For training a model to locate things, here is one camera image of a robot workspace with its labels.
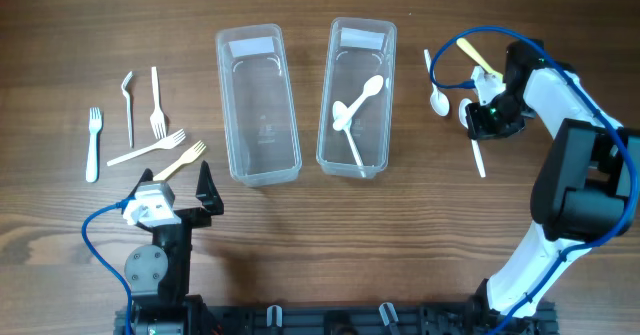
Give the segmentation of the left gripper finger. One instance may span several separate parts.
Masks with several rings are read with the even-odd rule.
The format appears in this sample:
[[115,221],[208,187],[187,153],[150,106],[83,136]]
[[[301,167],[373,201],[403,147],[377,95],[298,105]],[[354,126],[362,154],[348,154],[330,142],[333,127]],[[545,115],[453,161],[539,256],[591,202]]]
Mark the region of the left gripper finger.
[[152,181],[152,180],[153,180],[153,172],[149,168],[146,168],[144,170],[144,172],[142,173],[140,179],[136,183],[136,185],[133,187],[131,192],[128,194],[127,199],[133,199],[135,197],[135,193],[136,193],[136,191],[138,190],[139,186],[142,183],[149,182],[149,181]]
[[214,184],[209,164],[206,161],[201,162],[195,196],[207,212],[224,212],[224,203]]

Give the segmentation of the white spoon vertical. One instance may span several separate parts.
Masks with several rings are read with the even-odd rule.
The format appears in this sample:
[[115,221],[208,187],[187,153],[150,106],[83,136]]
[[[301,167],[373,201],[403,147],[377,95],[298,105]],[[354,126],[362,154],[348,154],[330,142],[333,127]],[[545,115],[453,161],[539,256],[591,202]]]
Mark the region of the white spoon vertical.
[[[468,122],[466,119],[466,106],[471,104],[472,101],[469,98],[464,98],[461,100],[459,107],[458,107],[458,117],[459,117],[459,121],[461,122],[461,124],[468,129]],[[486,171],[485,171],[485,167],[484,167],[484,161],[481,155],[481,151],[478,145],[478,142],[474,139],[471,139],[471,148],[473,151],[473,155],[474,155],[474,160],[479,172],[479,175],[481,178],[485,178],[486,177]]]

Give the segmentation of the white spoon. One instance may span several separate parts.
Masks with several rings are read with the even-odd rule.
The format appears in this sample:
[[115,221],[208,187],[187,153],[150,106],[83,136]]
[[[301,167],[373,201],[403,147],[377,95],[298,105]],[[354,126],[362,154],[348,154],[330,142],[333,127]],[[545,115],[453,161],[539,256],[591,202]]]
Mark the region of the white spoon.
[[[340,119],[344,113],[347,110],[347,106],[341,102],[341,101],[335,101],[332,107],[332,116],[333,116],[333,120],[338,120]],[[357,149],[357,146],[355,144],[355,141],[351,135],[351,126],[352,126],[352,120],[349,120],[343,127],[342,127],[342,131],[345,132],[347,140],[349,142],[352,154],[354,156],[355,162],[359,167],[363,167],[363,163],[362,163],[362,159],[361,156],[359,154],[359,151]]]
[[383,86],[384,78],[382,75],[375,75],[369,78],[363,85],[360,96],[341,113],[337,120],[333,122],[333,129],[336,131],[342,130],[353,118],[354,114],[361,107],[364,101],[371,96],[377,95],[382,90]]
[[[431,74],[432,68],[432,58],[428,49],[424,50],[424,59],[427,68],[428,74]],[[432,93],[430,96],[430,104],[434,112],[441,116],[445,117],[449,114],[450,111],[450,103],[448,97],[444,95],[439,88],[435,85],[434,81],[432,83]]]

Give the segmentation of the yellow plastic spoon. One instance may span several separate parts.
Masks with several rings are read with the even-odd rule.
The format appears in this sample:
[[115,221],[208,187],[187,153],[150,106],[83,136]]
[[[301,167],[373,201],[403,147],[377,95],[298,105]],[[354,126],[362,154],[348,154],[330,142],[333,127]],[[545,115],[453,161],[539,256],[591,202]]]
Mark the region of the yellow plastic spoon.
[[468,40],[464,37],[458,38],[456,40],[456,45],[472,60],[474,60],[487,74],[490,74],[499,81],[503,81],[503,74],[493,69]]

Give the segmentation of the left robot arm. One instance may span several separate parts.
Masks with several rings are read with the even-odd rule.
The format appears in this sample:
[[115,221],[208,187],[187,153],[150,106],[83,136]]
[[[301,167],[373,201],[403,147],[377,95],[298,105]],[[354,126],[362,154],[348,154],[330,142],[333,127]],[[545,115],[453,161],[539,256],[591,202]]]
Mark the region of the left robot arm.
[[175,195],[147,169],[122,210],[129,225],[149,232],[149,245],[125,263],[132,307],[125,328],[133,334],[221,334],[222,325],[199,295],[189,293],[192,232],[212,224],[224,203],[203,161],[196,186],[198,207],[175,210]]

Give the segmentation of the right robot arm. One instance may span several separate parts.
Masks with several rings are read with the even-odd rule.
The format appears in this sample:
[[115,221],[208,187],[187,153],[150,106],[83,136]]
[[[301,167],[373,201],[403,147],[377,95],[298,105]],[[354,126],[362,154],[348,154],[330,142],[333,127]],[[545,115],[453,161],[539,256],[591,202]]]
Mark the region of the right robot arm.
[[466,304],[468,330],[522,330],[525,319],[592,248],[631,226],[639,195],[639,133],[593,102],[574,69],[542,55],[540,40],[511,43],[504,82],[476,70],[465,106],[472,140],[507,138],[539,117],[553,138],[533,185],[532,223],[509,261]]

